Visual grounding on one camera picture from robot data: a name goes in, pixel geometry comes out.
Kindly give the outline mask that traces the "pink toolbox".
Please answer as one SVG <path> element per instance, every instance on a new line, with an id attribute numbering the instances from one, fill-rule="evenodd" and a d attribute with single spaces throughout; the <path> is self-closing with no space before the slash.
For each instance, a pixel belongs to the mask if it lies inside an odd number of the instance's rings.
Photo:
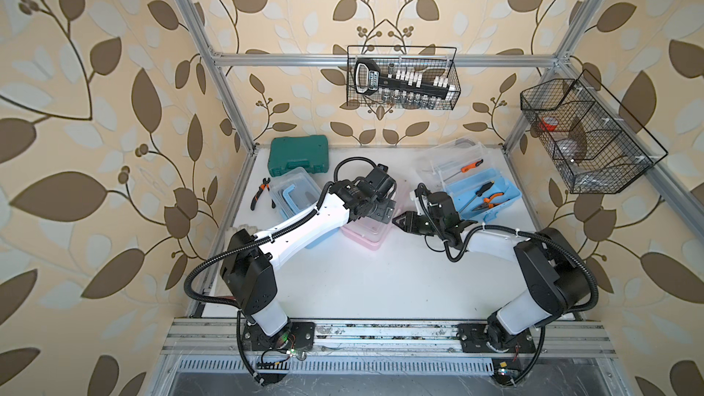
<path id="1" fill-rule="evenodd" d="M 409 194 L 411 192 L 410 183 L 406 180 L 398 181 L 397 190 L 392 196 L 392 200 L 396 203 L 390 218 L 399 216 L 403 209 L 410 202 Z M 392 230 L 396 229 L 392 222 L 383 224 L 368 217 L 363 217 L 357 221 L 350 222 L 344 227 L 341 227 L 342 234 L 351 241 L 365 247 L 366 249 L 376 251 L 389 236 Z"/>

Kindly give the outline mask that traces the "light blue toolbox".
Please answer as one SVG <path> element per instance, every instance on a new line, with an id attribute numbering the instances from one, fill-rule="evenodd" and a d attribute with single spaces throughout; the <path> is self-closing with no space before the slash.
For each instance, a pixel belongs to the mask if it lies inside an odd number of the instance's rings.
<path id="1" fill-rule="evenodd" d="M 477 160 L 484 160 L 484 163 L 474 170 L 446 181 L 448 176 L 457 172 L 461 167 Z M 500 212 L 522 198 L 520 190 L 501 173 L 498 161 L 494 159 L 490 150 L 468 137 L 461 137 L 424 150 L 419 153 L 414 164 L 421 181 L 428 189 L 431 192 L 449 194 L 457 211 L 484 183 L 494 181 L 491 189 L 459 214 L 462 219 L 489 223 L 495 220 Z M 472 208 L 479 204 L 484 197 L 498 192 L 504 192 L 504 197 L 500 199 L 499 205 L 486 211 L 472 212 Z"/>

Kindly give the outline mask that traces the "blue clear-lid toolbox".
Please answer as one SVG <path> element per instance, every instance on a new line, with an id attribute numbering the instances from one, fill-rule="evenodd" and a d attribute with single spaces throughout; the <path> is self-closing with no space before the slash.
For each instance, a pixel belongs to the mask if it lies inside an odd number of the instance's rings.
<path id="1" fill-rule="evenodd" d="M 304 168 L 296 168 L 283 176 L 273 177 L 269 188 L 276 209 L 284 220 L 316 204 L 321 194 L 320 186 Z"/>

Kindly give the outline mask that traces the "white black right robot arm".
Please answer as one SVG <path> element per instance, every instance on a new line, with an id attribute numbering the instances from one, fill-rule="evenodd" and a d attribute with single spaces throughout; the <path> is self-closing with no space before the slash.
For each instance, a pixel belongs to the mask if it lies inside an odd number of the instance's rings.
<path id="1" fill-rule="evenodd" d="M 598 282 L 586 262 L 555 229 L 527 232 L 507 225 L 463 219 L 446 192 L 430 192 L 419 184 L 412 196 L 416 209 L 392 223 L 403 232 L 439 238 L 442 252 L 460 262 L 482 235 L 504 234 L 516 243 L 511 252 L 524 278 L 525 291 L 487 318 L 486 337 L 499 346 L 532 327 L 542 327 L 565 314 L 586 312 L 599 301 Z"/>

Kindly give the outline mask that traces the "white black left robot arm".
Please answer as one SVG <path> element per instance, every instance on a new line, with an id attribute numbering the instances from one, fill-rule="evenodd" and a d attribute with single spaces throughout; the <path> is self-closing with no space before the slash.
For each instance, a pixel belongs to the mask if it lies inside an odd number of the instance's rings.
<path id="1" fill-rule="evenodd" d="M 205 304 L 232 306 L 270 338 L 287 331 L 289 316 L 278 302 L 276 271 L 298 251 L 329 232 L 361 218 L 390 223 L 396 201 L 396 181 L 389 167 L 365 157 L 343 159 L 318 199 L 276 227 L 251 235 L 231 235 L 227 248 L 197 265 L 183 281 L 183 291 Z M 210 296 L 194 289 L 194 280 L 219 264 L 229 297 Z"/>

